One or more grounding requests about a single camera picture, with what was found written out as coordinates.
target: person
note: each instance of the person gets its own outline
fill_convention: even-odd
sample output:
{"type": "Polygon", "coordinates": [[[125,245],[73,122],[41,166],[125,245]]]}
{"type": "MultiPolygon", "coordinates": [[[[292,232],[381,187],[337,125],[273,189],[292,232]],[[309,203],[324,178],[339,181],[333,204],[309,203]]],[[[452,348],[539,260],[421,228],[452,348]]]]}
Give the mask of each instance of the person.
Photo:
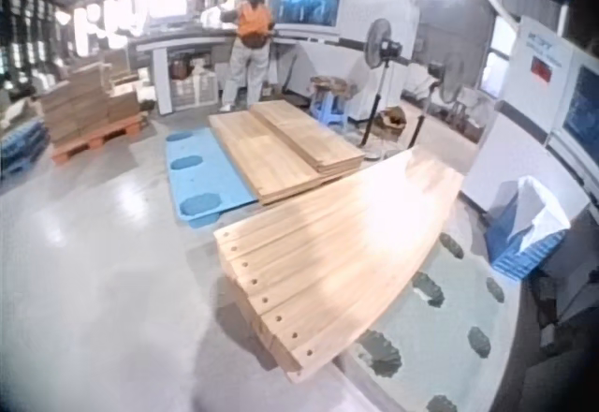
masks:
{"type": "Polygon", "coordinates": [[[264,4],[265,1],[249,0],[249,2],[242,2],[233,11],[221,13],[222,22],[238,21],[237,38],[231,52],[229,76],[223,90],[221,112],[232,110],[248,62],[248,108],[260,100],[262,83],[269,68],[269,31],[274,26],[270,11],[264,4]]]}

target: machine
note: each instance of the machine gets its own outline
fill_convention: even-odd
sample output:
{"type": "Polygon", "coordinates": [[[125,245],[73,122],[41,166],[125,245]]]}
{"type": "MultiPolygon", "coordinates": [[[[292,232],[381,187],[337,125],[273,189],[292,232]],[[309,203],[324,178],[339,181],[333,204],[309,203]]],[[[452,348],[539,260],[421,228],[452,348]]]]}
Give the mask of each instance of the machine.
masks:
{"type": "Polygon", "coordinates": [[[276,21],[273,40],[279,81],[301,96],[309,96],[310,78],[332,76],[352,82],[356,95],[346,103],[350,119],[365,122],[379,92],[379,104],[398,105],[412,57],[419,21],[414,0],[268,0],[276,21]],[[371,69],[364,58],[368,26],[385,19],[391,40],[400,42],[399,57],[371,69]]]}
{"type": "Polygon", "coordinates": [[[599,196],[599,61],[522,18],[498,114],[463,186],[485,212],[531,175],[571,220],[599,196]]]}

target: fan stand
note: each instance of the fan stand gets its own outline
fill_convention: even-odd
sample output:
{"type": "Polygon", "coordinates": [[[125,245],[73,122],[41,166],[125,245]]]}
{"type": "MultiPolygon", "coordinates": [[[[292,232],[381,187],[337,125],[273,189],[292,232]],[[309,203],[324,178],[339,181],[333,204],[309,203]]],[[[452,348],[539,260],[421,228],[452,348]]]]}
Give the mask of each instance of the fan stand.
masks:
{"type": "Polygon", "coordinates": [[[369,148],[367,146],[368,138],[371,135],[371,130],[373,129],[374,117],[378,111],[378,105],[381,102],[381,92],[383,92],[383,85],[385,84],[385,78],[387,77],[387,70],[389,69],[389,60],[385,60],[385,65],[383,67],[383,74],[381,75],[381,80],[378,83],[378,90],[376,91],[376,95],[374,96],[373,108],[371,109],[371,115],[368,118],[368,123],[366,124],[366,130],[364,131],[364,136],[362,137],[361,143],[358,145],[364,151],[364,159],[367,161],[378,161],[383,157],[382,149],[376,151],[373,148],[369,148]]]}
{"type": "Polygon", "coordinates": [[[431,108],[431,104],[432,104],[432,92],[441,85],[440,81],[434,82],[433,84],[431,84],[431,87],[429,87],[429,96],[427,97],[427,103],[424,106],[424,108],[422,109],[422,113],[418,116],[418,122],[416,123],[416,129],[414,130],[414,135],[412,136],[412,139],[410,140],[410,144],[408,145],[408,150],[410,150],[412,147],[414,147],[414,145],[416,145],[416,140],[418,139],[418,135],[420,134],[420,130],[422,129],[422,126],[424,125],[424,119],[426,119],[427,115],[429,114],[429,109],[431,108]]]}

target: wooden plank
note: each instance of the wooden plank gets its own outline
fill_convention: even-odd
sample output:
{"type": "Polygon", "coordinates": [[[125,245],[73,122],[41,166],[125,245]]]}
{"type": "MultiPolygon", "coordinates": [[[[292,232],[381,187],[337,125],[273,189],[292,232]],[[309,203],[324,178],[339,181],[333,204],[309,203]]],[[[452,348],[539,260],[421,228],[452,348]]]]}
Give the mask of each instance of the wooden plank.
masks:
{"type": "Polygon", "coordinates": [[[212,129],[264,204],[320,185],[320,176],[248,111],[212,115],[212,129]]]}
{"type": "Polygon", "coordinates": [[[253,329],[293,382],[351,345],[410,282],[461,181],[415,149],[215,232],[253,329]]]}
{"type": "Polygon", "coordinates": [[[265,101],[251,108],[252,114],[280,137],[319,173],[331,174],[339,166],[359,166],[364,153],[308,114],[286,101],[265,101]]]}

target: curved wooden board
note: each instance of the curved wooden board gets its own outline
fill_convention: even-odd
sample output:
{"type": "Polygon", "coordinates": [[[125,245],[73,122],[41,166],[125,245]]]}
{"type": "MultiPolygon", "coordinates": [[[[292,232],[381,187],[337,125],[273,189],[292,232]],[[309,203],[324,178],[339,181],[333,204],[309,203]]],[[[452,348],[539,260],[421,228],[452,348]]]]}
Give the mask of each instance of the curved wooden board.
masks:
{"type": "Polygon", "coordinates": [[[433,247],[461,181],[415,149],[214,233],[253,328],[290,379],[383,314],[433,247]]]}

